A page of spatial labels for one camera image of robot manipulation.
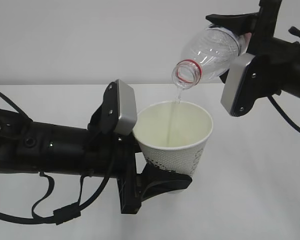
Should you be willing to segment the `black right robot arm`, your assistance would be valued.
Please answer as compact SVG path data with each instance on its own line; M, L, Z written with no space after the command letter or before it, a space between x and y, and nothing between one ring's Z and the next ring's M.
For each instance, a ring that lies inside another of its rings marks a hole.
M280 0L261 0L259 11L239 15L210 14L205 18L236 35L251 34L246 53L221 76L221 103L231 114L248 111L259 98L282 91L300 98L300 43L274 37ZM300 38L300 30L289 33Z

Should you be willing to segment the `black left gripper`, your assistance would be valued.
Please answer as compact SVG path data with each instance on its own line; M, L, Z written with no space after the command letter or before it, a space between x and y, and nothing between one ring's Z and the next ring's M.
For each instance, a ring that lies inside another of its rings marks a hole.
M192 183L192 178L187 174L163 170L150 163L137 174L134 142L120 139L116 150L116 180L122 214L137 214L141 202L161 194L185 190Z

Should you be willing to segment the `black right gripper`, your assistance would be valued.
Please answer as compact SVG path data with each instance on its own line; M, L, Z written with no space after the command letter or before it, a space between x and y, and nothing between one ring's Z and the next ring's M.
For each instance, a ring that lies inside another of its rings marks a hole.
M205 19L234 34L252 33L247 52L256 56L261 47L274 36L281 4L282 0L260 0L259 12L237 15L209 14ZM226 83L229 70L230 68L219 76L223 84Z

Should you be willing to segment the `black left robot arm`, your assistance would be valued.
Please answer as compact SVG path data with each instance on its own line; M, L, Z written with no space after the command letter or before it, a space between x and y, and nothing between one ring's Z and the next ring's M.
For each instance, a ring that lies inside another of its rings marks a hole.
M120 210L136 214L143 201L186 189L192 178L152 164L137 173L133 135L114 132L97 111L87 129L34 122L0 109L0 173L48 173L117 180Z

